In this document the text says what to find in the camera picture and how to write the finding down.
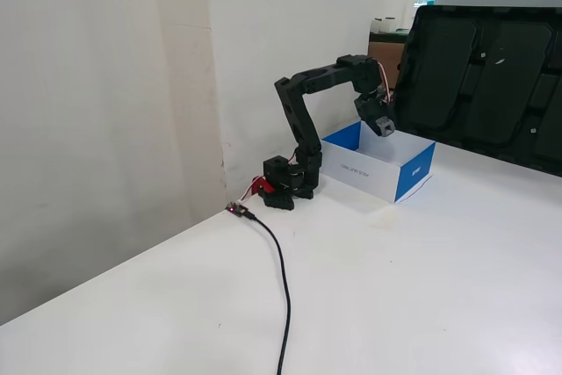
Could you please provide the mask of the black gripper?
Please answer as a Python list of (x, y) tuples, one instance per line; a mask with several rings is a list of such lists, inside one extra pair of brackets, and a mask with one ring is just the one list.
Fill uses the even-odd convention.
[(393, 105), (386, 102), (386, 96), (377, 90), (362, 93), (354, 101), (359, 118), (376, 134), (381, 127), (394, 126)]

